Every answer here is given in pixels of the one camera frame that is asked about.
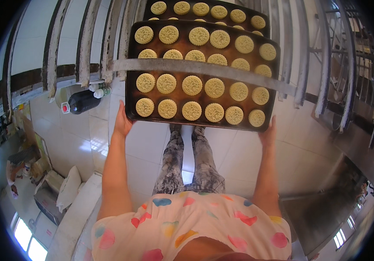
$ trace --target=leg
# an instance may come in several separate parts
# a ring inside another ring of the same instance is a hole
[[[212,149],[205,137],[205,128],[196,126],[191,135],[195,172],[193,182],[186,190],[196,192],[225,193],[225,178],[218,174]]]
[[[162,169],[153,189],[153,195],[158,193],[171,194],[182,187],[181,169],[183,164],[184,142],[181,138],[181,125],[170,124],[171,137],[162,156]]]

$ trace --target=white bottle cap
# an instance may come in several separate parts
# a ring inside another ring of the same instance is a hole
[[[96,91],[96,90],[98,90],[98,84],[90,84],[90,86],[88,87],[88,89],[90,91]]]
[[[103,89],[98,89],[94,92],[94,97],[96,97],[97,99],[100,99],[101,97],[104,96],[104,91]]]

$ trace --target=person in background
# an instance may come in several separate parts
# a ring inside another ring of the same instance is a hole
[[[222,261],[290,257],[290,227],[278,206],[275,116],[268,129],[258,133],[263,153],[250,200],[224,194],[225,179],[217,173],[203,127],[196,126],[192,133],[193,182],[183,185],[181,126],[171,124],[171,137],[153,196],[135,211],[127,185],[125,159],[125,139],[131,128],[132,122],[120,101],[104,165],[101,207],[92,229],[94,260]]]
[[[19,197],[17,192],[17,187],[14,185],[16,178],[23,179],[22,175],[17,175],[17,173],[23,169],[24,161],[32,159],[36,155],[35,146],[32,145],[27,149],[23,149],[16,154],[13,154],[7,158],[6,165],[6,176],[7,183],[12,189],[12,196],[14,199]]]

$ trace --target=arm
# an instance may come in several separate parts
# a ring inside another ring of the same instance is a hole
[[[97,220],[133,211],[125,156],[126,135],[131,128],[132,122],[126,117],[123,101],[120,100],[120,107],[104,164],[102,201]]]
[[[281,217],[278,207],[278,178],[276,169],[276,116],[264,133],[258,133],[263,145],[263,157],[258,172],[252,203],[269,216]]]

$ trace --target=baking tray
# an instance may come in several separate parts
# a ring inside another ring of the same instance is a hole
[[[166,25],[173,25],[179,29],[179,38],[176,42],[172,44],[163,44],[158,37],[159,30]],[[135,32],[138,28],[142,26],[149,26],[153,29],[154,35],[153,39],[147,44],[138,44],[134,40]],[[188,34],[191,29],[195,27],[204,27],[206,28],[209,33],[211,34],[215,30],[225,30],[231,37],[231,41],[229,45],[224,49],[217,49],[210,44],[208,41],[205,45],[196,46],[190,43],[188,39]],[[249,54],[242,54],[237,51],[235,48],[235,39],[240,35],[247,35],[254,41],[254,50]],[[269,43],[272,44],[277,52],[276,58],[271,61],[263,60],[259,55],[259,46],[261,44]],[[177,49],[182,54],[183,57],[190,51],[190,50],[200,50],[204,53],[206,59],[212,54],[222,54],[226,57],[228,65],[232,63],[232,61],[236,58],[244,58],[246,59],[251,67],[251,71],[260,64],[266,64],[270,67],[272,71],[272,78],[278,78],[279,72],[279,62],[280,62],[280,48],[278,44],[273,42],[272,40],[247,32],[243,30],[238,30],[235,28],[227,27],[224,25],[218,25],[214,23],[204,23],[204,22],[197,22],[197,21],[189,21],[189,20],[155,20],[155,21],[142,21],[134,24],[131,30],[131,36],[129,41],[129,50],[128,50],[128,58],[138,58],[139,53],[144,49],[152,49],[154,50],[159,58],[162,58],[164,53],[170,49]],[[158,91],[156,86],[153,88],[152,91],[148,93],[140,92],[136,87],[136,79],[139,75],[143,73],[150,73],[155,77],[155,80],[162,74],[171,74],[177,80],[177,86],[173,92],[170,94],[162,94]],[[182,81],[185,77],[189,75],[195,75],[199,77],[203,83],[202,91],[195,96],[190,96],[184,93],[182,90]],[[214,78],[213,76],[203,75],[203,74],[190,74],[190,73],[183,73],[183,72],[171,72],[171,71],[128,71],[127,78],[126,78],[126,114],[129,118],[133,120],[144,120],[144,121],[152,121],[152,122],[166,122],[166,123],[178,123],[178,124],[190,124],[190,125],[198,125],[198,126],[208,126],[208,127],[220,127],[220,128],[228,128],[228,129],[242,129],[242,130],[251,130],[251,131],[259,131],[263,132],[268,128],[268,123],[271,118],[271,113],[273,110],[273,105],[275,101],[276,91],[268,89],[270,94],[270,99],[268,102],[261,106],[257,105],[252,100],[252,91],[257,87],[257,85],[252,85],[245,83],[248,86],[248,96],[242,102],[237,102],[231,98],[229,95],[229,88],[230,86],[237,82],[231,79],[220,78],[225,84],[225,92],[224,94],[216,99],[213,99],[204,91],[204,85],[206,81],[210,78]],[[150,98],[153,100],[155,104],[155,108],[153,113],[148,117],[141,117],[136,112],[136,102],[140,98]],[[158,104],[160,101],[164,99],[172,99],[177,103],[177,114],[172,119],[164,119],[158,114]],[[196,101],[202,107],[202,115],[196,121],[188,121],[182,115],[182,106],[185,102],[188,101]],[[244,112],[244,118],[242,122],[238,125],[231,125],[229,124],[225,118],[223,118],[220,122],[210,122],[205,117],[205,108],[210,103],[219,103],[222,107],[226,110],[230,106],[238,106]],[[260,109],[264,112],[266,116],[266,120],[260,127],[256,128],[253,127],[248,121],[248,115],[253,109]]]
[[[182,0],[162,0],[167,4],[167,10],[161,15],[155,15],[151,12],[151,5],[155,2],[158,2],[161,0],[148,0],[146,8],[145,8],[145,13],[143,15],[144,20],[148,20],[149,18],[159,18],[162,20],[166,20],[170,17],[176,17],[178,19],[182,20],[195,20],[198,18],[204,19],[206,22],[224,22],[228,26],[234,26],[234,25],[240,25],[242,26],[246,31],[252,32],[252,31],[260,31],[265,37],[270,38],[270,21],[268,19],[268,16],[257,12],[255,10],[240,6],[240,5],[235,5],[231,3],[226,3],[224,1],[216,1],[216,0],[207,0],[207,1],[194,1],[194,0],[184,0],[185,2],[188,2],[190,4],[190,11],[186,15],[178,15],[174,12],[174,4],[177,2],[180,2]],[[193,6],[195,3],[206,3],[209,5],[209,13],[205,16],[198,16],[193,13]],[[211,9],[215,5],[221,5],[224,6],[227,9],[227,16],[223,19],[216,19],[211,15]],[[239,9],[242,10],[246,14],[246,19],[242,23],[235,23],[234,21],[231,20],[230,14],[231,11],[234,9]],[[255,15],[259,15],[262,18],[264,18],[266,22],[266,26],[263,29],[256,29],[255,27],[252,26],[251,24],[251,18]]]

